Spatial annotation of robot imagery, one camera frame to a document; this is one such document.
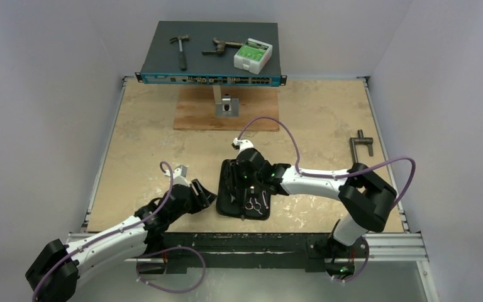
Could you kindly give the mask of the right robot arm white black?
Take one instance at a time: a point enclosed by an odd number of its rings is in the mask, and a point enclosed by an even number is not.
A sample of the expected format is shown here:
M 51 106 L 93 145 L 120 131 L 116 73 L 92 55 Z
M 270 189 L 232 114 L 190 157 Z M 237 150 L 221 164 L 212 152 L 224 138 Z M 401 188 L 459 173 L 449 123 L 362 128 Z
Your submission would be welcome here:
M 330 252 L 343 256 L 368 232 L 380 233 L 397 198 L 396 190 L 373 167 L 356 163 L 339 171 L 302 170 L 271 164 L 255 148 L 239 152 L 237 176 L 271 195 L 312 195 L 339 201 L 347 210 L 328 239 Z

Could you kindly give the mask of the black zippered tool case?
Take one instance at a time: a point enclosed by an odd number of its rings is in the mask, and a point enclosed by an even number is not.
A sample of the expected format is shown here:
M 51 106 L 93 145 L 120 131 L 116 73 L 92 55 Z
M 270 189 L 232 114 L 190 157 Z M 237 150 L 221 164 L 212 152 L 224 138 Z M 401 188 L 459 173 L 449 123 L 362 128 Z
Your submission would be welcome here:
M 216 200 L 216 211 L 223 216 L 240 218 L 242 220 L 267 220 L 271 210 L 271 194 L 255 183 L 251 183 L 246 176 L 240 174 L 241 169 L 235 160 L 226 159 L 222 162 L 219 176 L 219 187 Z M 249 200 L 250 186 L 255 186 L 265 191 L 269 208 L 264 215 L 256 211 L 244 209 L 245 203 Z

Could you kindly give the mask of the silver thinning scissors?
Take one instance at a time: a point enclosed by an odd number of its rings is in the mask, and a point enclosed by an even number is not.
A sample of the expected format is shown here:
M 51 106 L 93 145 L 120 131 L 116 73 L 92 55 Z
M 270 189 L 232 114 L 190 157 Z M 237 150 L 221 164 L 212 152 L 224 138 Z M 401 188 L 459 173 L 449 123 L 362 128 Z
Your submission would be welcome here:
M 262 212 L 261 212 L 262 205 L 260 203 L 258 203 L 257 201 L 253 201 L 253 199 L 250 199 L 249 201 L 247 201 L 245 203 L 244 209 L 247 210 L 247 211 L 254 210 L 258 214 L 260 214 L 260 215 L 262 214 Z

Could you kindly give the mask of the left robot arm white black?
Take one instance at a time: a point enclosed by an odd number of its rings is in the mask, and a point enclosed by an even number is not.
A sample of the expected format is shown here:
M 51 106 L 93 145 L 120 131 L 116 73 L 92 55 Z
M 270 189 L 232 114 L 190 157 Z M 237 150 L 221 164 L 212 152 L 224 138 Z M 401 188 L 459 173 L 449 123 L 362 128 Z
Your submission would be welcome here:
M 217 195 L 197 179 L 174 184 L 121 223 L 71 243 L 48 242 L 25 273 L 32 301 L 68 301 L 90 277 L 117 260 L 162 251 L 163 234 L 177 219 L 210 207 Z

